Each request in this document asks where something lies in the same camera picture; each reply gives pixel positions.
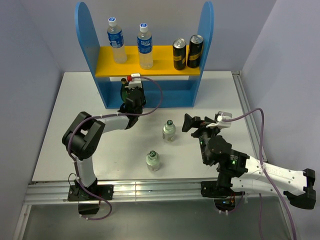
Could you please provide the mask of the green glass bottle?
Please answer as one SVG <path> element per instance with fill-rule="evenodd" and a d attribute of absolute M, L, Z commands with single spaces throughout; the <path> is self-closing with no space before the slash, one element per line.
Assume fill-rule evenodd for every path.
<path fill-rule="evenodd" d="M 127 82 L 126 78 L 122 78 L 120 82 L 121 82 L 120 96 L 122 101 L 125 102 L 128 96 L 127 90 L 128 90 L 129 83 Z"/>

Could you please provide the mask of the clear glass bottle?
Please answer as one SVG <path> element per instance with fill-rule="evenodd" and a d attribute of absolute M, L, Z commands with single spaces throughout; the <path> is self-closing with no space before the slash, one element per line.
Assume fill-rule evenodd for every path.
<path fill-rule="evenodd" d="M 169 119 L 162 128 L 162 138 L 166 142 L 172 142 L 176 136 L 176 126 L 174 122 Z"/>
<path fill-rule="evenodd" d="M 155 172 L 160 168 L 160 158 L 156 151 L 151 150 L 146 156 L 146 165 L 149 170 Z"/>

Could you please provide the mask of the Pocari Sweat bottle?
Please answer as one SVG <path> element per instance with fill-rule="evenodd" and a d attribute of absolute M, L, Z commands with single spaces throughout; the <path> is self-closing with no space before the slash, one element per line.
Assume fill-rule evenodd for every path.
<path fill-rule="evenodd" d="M 112 49 L 113 59 L 117 64 L 123 64 L 127 61 L 127 54 L 122 28 L 117 24 L 115 17 L 110 17 L 108 24 L 107 35 Z"/>
<path fill-rule="evenodd" d="M 139 25 L 137 35 L 137 49 L 139 65 L 142 69 L 148 70 L 153 67 L 153 39 L 147 23 Z"/>

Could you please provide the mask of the clear glass bottle front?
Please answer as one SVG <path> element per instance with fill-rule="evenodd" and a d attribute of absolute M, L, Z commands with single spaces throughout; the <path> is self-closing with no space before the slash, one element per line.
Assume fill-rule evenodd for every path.
<path fill-rule="evenodd" d="M 146 156 L 146 165 L 149 170 L 155 172 L 160 168 L 160 158 L 156 151 L 151 150 Z"/>

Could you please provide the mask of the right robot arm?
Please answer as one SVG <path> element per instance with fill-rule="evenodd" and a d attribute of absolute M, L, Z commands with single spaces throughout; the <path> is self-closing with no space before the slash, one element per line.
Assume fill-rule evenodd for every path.
<path fill-rule="evenodd" d="M 221 129 L 230 127 L 227 119 L 231 117 L 232 114 L 221 111 L 214 119 L 184 115 L 182 131 L 196 129 L 191 136 L 199 140 L 203 164 L 217 166 L 217 180 L 202 181 L 201 195 L 217 199 L 250 193 L 280 193 L 292 206 L 312 210 L 316 205 L 315 171 L 309 168 L 290 170 L 261 163 L 253 156 L 234 150 L 220 135 Z"/>

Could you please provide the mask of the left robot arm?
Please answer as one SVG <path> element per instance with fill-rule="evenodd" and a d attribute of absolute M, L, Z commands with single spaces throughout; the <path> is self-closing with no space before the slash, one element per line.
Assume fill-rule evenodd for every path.
<path fill-rule="evenodd" d="M 98 187 L 92 158 L 102 134 L 132 128 L 143 113 L 146 104 L 143 87 L 124 87 L 121 96 L 123 103 L 115 115 L 95 119 L 82 111 L 62 137 L 62 143 L 74 161 L 75 188 L 78 189 L 78 195 L 86 200 L 103 194 Z"/>

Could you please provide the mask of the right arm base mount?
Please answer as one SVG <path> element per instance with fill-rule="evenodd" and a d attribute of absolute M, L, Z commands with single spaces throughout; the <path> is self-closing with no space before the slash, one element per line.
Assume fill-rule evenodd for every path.
<path fill-rule="evenodd" d="M 234 212 L 243 201 L 245 193 L 243 191 L 234 192 L 229 188 L 217 187 L 217 181 L 201 181 L 201 195 L 204 198 L 213 199 L 214 209 L 220 215 L 228 216 Z"/>

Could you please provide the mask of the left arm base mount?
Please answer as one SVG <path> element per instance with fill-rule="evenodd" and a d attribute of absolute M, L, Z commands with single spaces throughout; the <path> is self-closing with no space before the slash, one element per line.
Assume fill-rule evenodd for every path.
<path fill-rule="evenodd" d="M 110 201 L 113 198 L 114 186 L 112 184 L 98 184 L 90 188 L 89 191 L 100 198 Z M 102 200 L 84 191 L 77 182 L 69 187 L 67 201 L 78 202 L 78 213 L 86 216 L 97 214 L 102 202 Z"/>

